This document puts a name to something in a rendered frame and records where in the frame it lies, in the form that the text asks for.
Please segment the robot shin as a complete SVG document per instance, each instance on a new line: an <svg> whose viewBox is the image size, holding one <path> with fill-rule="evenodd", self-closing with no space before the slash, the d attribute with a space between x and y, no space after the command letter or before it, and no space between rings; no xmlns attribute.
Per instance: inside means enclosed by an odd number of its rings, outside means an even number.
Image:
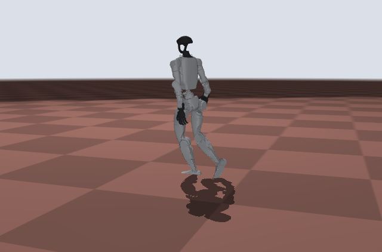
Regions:
<svg viewBox="0 0 382 252"><path fill-rule="evenodd" d="M214 152L214 148L212 147L212 144L210 143L210 141L206 138L205 136L205 141L203 140L201 143L197 143L196 144L200 147L200 149L214 162L216 162L215 164L217 165L218 162L219 162L219 158L218 156L215 154Z"/></svg>
<svg viewBox="0 0 382 252"><path fill-rule="evenodd" d="M186 140L182 140L179 144L179 147L180 147L180 150L181 150L185 160L187 161L191 171L193 170L192 172L196 172L197 168L195 165L192 146L189 146L189 144Z"/></svg>

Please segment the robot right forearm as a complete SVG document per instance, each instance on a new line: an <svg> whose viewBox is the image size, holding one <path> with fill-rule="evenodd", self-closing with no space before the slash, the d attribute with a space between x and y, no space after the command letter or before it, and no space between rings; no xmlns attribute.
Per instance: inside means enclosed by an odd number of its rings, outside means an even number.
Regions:
<svg viewBox="0 0 382 252"><path fill-rule="evenodd" d="M205 77L206 77L206 76L205 76ZM207 77L206 77L206 79L207 79ZM210 85L209 85L208 80L207 80L207 82L203 83L202 86L203 86L203 88L204 88L204 96L205 96L205 97L208 97L208 95L209 95L210 92L211 92L211 89L210 89Z"/></svg>

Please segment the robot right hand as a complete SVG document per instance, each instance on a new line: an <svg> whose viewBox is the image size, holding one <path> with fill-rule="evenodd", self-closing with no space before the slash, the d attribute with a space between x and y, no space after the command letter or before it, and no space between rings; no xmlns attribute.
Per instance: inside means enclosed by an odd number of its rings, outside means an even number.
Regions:
<svg viewBox="0 0 382 252"><path fill-rule="evenodd" d="M201 100L205 101L206 103L208 103L208 98L209 98L209 95L208 97L205 97L204 96L204 93L203 93L203 96L200 96L199 99L201 98Z"/></svg>

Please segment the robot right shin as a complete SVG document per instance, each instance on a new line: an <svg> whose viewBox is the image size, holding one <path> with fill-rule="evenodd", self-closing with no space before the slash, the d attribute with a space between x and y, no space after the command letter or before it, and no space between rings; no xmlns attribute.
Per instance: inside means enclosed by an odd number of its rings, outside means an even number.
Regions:
<svg viewBox="0 0 382 252"><path fill-rule="evenodd" d="M200 147L200 149L214 162L216 162L215 164L217 165L218 162L219 162L219 158L218 156L215 154L214 152L214 148L212 147L212 144L210 143L210 141L206 138L205 136L205 141L203 140L201 143L197 143L196 144Z"/></svg>

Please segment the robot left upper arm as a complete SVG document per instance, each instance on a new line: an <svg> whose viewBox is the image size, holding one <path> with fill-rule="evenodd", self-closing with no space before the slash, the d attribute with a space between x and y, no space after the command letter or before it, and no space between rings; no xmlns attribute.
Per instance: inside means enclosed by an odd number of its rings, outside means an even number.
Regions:
<svg viewBox="0 0 382 252"><path fill-rule="evenodd" d="M175 59L170 62L170 67L172 69L172 75L175 79L175 81L178 81L178 83L181 85L181 80L180 80L180 66L181 66L181 61L180 59ZM173 87L173 85L172 85ZM173 87L174 88L174 87Z"/></svg>

